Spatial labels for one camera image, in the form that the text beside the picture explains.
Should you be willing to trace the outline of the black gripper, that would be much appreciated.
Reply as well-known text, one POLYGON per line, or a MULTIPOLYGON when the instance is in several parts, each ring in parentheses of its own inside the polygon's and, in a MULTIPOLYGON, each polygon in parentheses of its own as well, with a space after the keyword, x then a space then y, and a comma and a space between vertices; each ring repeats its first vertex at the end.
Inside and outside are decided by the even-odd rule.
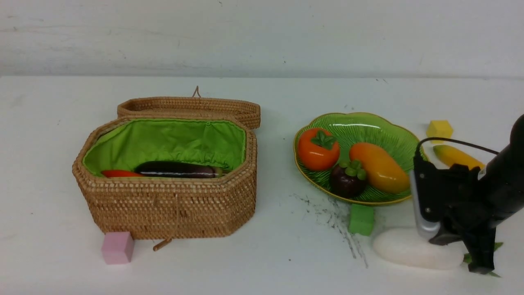
POLYGON ((440 222, 429 243, 445 246, 462 241, 470 255, 468 271, 486 275, 495 269, 496 230, 490 225, 490 211, 479 193, 481 168, 454 164, 438 169, 421 154, 413 158, 413 170, 423 217, 440 222))

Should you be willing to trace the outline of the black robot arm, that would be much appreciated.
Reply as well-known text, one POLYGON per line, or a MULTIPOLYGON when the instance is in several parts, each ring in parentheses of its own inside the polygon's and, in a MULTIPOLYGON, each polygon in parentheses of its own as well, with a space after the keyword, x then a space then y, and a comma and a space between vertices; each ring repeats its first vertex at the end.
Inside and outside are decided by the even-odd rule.
POLYGON ((514 123, 509 144, 485 168, 453 164, 438 169, 418 142, 410 172, 417 232, 429 243, 462 241, 473 273, 494 270, 496 227, 524 206, 524 118, 514 123))

